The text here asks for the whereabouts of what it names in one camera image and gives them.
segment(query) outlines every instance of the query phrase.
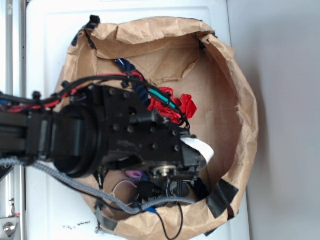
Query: cable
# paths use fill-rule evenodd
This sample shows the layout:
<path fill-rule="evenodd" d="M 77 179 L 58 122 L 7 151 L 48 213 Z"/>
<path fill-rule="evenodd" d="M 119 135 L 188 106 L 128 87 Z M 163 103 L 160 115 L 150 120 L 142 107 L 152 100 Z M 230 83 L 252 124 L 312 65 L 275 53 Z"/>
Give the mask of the cable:
<path fill-rule="evenodd" d="M 155 213 L 155 214 L 159 217 L 159 219 L 160 219 L 160 221 L 161 221 L 161 224 L 162 224 L 162 227 L 163 227 L 163 231 L 164 231 L 165 237 L 166 237 L 168 240 L 175 240 L 175 239 L 177 239 L 177 238 L 179 237 L 179 235 L 181 234 L 182 227 L 183 227 L 183 225 L 184 225 L 184 212 L 183 212 L 183 210 L 182 210 L 182 207 L 181 207 L 180 203 L 178 203 L 177 205 L 179 206 L 180 213 L 181 213 L 181 225 L 180 225 L 179 232 L 176 234 L 176 236 L 175 236 L 174 238 L 170 238 L 170 237 L 168 236 L 168 233 L 167 233 L 167 230 L 166 230 L 166 225 L 165 225 L 164 220 L 162 219 L 162 217 L 160 216 L 159 213 L 157 213 L 157 212 Z"/>
<path fill-rule="evenodd" d="M 95 196 L 95 195 L 93 195 L 93 194 L 91 194 L 91 193 L 82 191 L 82 190 L 80 190 L 80 189 L 76 189 L 76 188 L 74 188 L 73 186 L 70 186 L 70 185 L 66 184 L 65 182 L 63 182 L 63 181 L 60 181 L 60 180 L 57 179 L 57 178 L 55 178 L 55 179 L 56 179 L 57 181 L 59 181 L 61 184 L 65 185 L 66 187 L 68 187 L 68 188 L 70 188 L 70 189 L 72 189 L 72 190 L 74 190 L 74 191 L 76 191 L 76 192 L 79 192 L 79 193 L 81 193 L 81 194 L 84 194 L 84 195 L 87 195 L 87 196 L 89 196 L 89 197 L 92 197 L 92 198 L 96 199 L 96 200 L 99 201 L 101 204 L 105 205 L 106 207 L 110 208 L 111 210 L 114 210 L 114 211 L 117 211 L 117 212 L 124 212 L 122 209 L 116 208 L 116 207 L 108 204 L 108 203 L 105 202 L 101 197 L 97 197 L 97 196 Z"/>
<path fill-rule="evenodd" d="M 25 163 L 20 162 L 17 158 L 0 158 L 0 166 L 3 166 L 3 165 L 25 165 Z M 81 191 L 90 193 L 90 194 L 96 196 L 97 198 L 106 199 L 106 200 L 116 204 L 119 208 L 121 208 L 122 210 L 124 210 L 128 214 L 135 215 L 135 214 L 138 214 L 138 213 L 140 213 L 150 207 L 153 207 L 155 205 L 159 205 L 162 203 L 167 203 L 167 202 L 183 202 L 183 203 L 188 203 L 188 204 L 195 203 L 194 200 L 189 199 L 189 198 L 165 197 L 165 198 L 156 199 L 156 200 L 150 201 L 148 203 L 142 204 L 139 207 L 132 208 L 132 207 L 127 206 L 123 201 L 113 197 L 110 194 L 107 194 L 103 191 L 95 189 L 95 188 L 88 186 L 86 184 L 83 184 L 81 182 L 75 181 L 71 177 L 68 177 L 67 175 L 65 175 L 59 171 L 56 171 L 50 167 L 47 167 L 39 162 L 35 162 L 31 166 L 51 175 L 52 177 L 54 177 L 62 182 L 64 182 L 68 186 L 71 186 L 72 188 L 77 189 L 77 191 L 81 190 Z"/>
<path fill-rule="evenodd" d="M 132 186 L 134 186 L 135 188 L 137 188 L 137 185 L 135 185 L 132 181 L 123 180 L 123 181 L 118 182 L 117 185 L 115 185 L 115 187 L 113 188 L 112 192 L 114 193 L 114 192 L 117 190 L 117 188 L 119 187 L 119 185 L 121 185 L 121 184 L 123 184 L 123 183 L 131 184 Z"/>
<path fill-rule="evenodd" d="M 26 98 L 15 97 L 15 96 L 5 95 L 5 94 L 0 94 L 0 99 L 10 101 L 12 103 L 25 104 L 24 106 L 23 105 L 11 106 L 13 113 L 19 113 L 26 108 L 40 109 L 41 106 L 44 106 L 46 108 L 54 108 L 57 104 L 61 102 L 62 99 L 65 99 L 66 97 L 69 97 L 71 94 L 74 94 L 75 91 L 78 90 L 79 86 L 87 82 L 96 81 L 96 80 L 100 81 L 100 83 L 108 82 L 111 80 L 131 82 L 131 83 L 139 84 L 149 88 L 149 92 L 152 95 L 156 96 L 158 99 L 160 99 L 165 106 L 168 106 L 171 110 L 180 114 L 181 120 L 182 120 L 182 123 L 180 125 L 185 123 L 186 124 L 185 128 L 190 129 L 189 121 L 185 113 L 181 111 L 179 106 L 175 102 L 173 102 L 159 88 L 145 81 L 142 74 L 138 71 L 132 71 L 129 73 L 105 74 L 105 75 L 83 77 L 74 82 L 68 83 L 67 85 L 64 86 L 63 90 L 53 94 L 50 98 L 47 98 L 44 100 L 26 99 Z"/>

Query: white surface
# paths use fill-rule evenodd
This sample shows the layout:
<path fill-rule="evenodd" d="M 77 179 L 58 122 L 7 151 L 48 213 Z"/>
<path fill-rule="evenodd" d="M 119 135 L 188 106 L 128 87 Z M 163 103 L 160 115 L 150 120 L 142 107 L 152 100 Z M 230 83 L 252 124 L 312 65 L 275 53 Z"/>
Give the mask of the white surface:
<path fill-rule="evenodd" d="M 0 1 L 0 91 L 6 92 L 6 1 Z"/>
<path fill-rule="evenodd" d="M 320 2 L 228 0 L 232 46 L 258 100 L 252 240 L 318 240 Z"/>
<path fill-rule="evenodd" d="M 28 96 L 34 90 L 45 93 L 45 96 L 53 93 L 67 49 L 90 15 L 99 15 L 103 23 L 122 23 L 153 16 L 194 18 L 211 25 L 219 39 L 230 43 L 224 0 L 32 0 L 27 7 Z M 121 239 L 95 233 L 96 217 L 78 193 L 32 168 L 27 169 L 26 180 L 28 239 Z M 246 199 L 238 217 L 210 237 L 202 235 L 196 239 L 249 240 Z"/>

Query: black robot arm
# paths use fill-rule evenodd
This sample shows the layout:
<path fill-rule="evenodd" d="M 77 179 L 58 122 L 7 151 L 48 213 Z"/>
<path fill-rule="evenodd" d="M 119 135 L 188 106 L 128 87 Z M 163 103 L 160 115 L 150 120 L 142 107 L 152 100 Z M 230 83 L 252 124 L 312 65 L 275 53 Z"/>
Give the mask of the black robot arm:
<path fill-rule="evenodd" d="M 123 86 L 139 82 L 128 76 L 119 80 Z M 49 100 L 26 100 L 29 107 L 2 108 L 0 157 L 17 156 L 29 165 L 36 160 L 54 162 L 60 172 L 73 178 L 92 174 L 101 165 L 110 170 L 144 171 L 152 178 L 198 177 L 205 161 L 181 140 L 191 137 L 188 127 L 172 123 L 157 111 L 148 111 L 134 92 L 90 84 L 72 93 L 85 82 L 80 79 L 77 84 L 64 84 L 64 90 Z M 140 83 L 151 88 L 144 81 Z M 63 96 L 70 97 L 69 105 L 59 113 L 48 109 L 57 101 L 55 98 Z M 6 95 L 0 95 L 0 99 L 12 100 Z"/>

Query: white wall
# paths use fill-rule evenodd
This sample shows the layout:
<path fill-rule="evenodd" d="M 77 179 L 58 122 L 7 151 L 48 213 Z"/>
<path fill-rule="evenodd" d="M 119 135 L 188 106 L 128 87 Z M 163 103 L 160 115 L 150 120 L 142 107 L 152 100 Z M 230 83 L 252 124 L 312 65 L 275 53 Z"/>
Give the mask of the white wall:
<path fill-rule="evenodd" d="M 259 106 L 251 239 L 318 240 L 320 1 L 227 3 L 232 46 Z"/>

